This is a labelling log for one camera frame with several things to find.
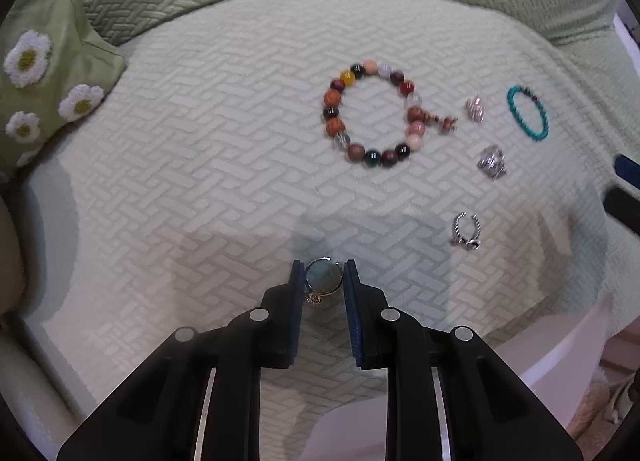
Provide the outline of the white plastic tray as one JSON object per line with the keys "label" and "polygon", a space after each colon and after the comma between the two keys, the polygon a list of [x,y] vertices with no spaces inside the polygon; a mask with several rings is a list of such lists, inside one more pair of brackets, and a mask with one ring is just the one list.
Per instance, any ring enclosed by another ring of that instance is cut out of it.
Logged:
{"label": "white plastic tray", "polygon": [[[610,294],[578,314],[540,318],[496,348],[496,353],[554,417],[573,433],[574,416],[587,400],[603,397],[594,387],[606,383],[599,367],[610,323]],[[386,398],[349,403],[330,411],[311,430],[304,460],[384,458]]]}

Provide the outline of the green textured seat cover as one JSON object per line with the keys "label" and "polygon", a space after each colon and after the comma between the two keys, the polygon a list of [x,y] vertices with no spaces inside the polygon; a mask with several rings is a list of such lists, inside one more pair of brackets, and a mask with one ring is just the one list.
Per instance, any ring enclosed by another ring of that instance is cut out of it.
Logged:
{"label": "green textured seat cover", "polygon": [[549,40],[453,0],[228,0],[118,51],[101,104],[1,185],[25,268],[1,387],[43,458],[171,331],[226,325],[296,259],[353,259],[493,344],[608,294],[608,333],[637,318],[639,241],[602,204],[639,154],[614,18]]}

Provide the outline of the green daisy pillow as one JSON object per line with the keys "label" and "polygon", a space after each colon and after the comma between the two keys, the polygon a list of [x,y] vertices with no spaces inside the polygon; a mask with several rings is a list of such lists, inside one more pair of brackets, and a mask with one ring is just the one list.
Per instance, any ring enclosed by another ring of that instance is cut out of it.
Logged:
{"label": "green daisy pillow", "polygon": [[16,0],[1,23],[1,184],[67,124],[91,114],[126,68],[82,0]]}

